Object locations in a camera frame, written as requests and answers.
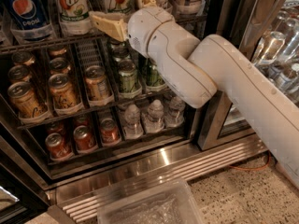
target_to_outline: speckled floor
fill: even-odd
[[[263,154],[237,166],[255,168],[266,162]],[[225,168],[189,184],[205,224],[299,223],[299,190],[277,171],[273,159],[261,171]],[[26,224],[37,223],[57,224],[47,213]]]

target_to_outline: robotic arm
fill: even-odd
[[[238,49],[218,35],[200,42],[159,7],[132,15],[128,39],[190,106],[201,107],[216,90],[226,92],[299,187],[299,109]]]

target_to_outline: pepsi can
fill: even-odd
[[[42,0],[1,0],[21,30],[32,30],[48,25],[49,15]]]

